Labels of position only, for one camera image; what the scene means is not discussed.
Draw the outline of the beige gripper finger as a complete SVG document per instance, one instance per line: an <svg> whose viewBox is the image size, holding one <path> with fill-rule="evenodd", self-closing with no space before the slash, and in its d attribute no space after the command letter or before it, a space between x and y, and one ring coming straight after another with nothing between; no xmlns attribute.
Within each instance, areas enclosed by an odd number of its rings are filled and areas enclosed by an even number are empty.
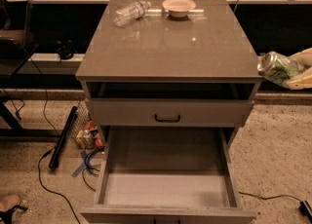
<svg viewBox="0 0 312 224"><path fill-rule="evenodd" d="M299 75L283 82L283 86L290 90L303 90L312 88L312 75Z"/></svg>
<svg viewBox="0 0 312 224"><path fill-rule="evenodd" d="M312 48L305 49L293 54L290 59L296 61L300 67L307 68L312 66Z"/></svg>

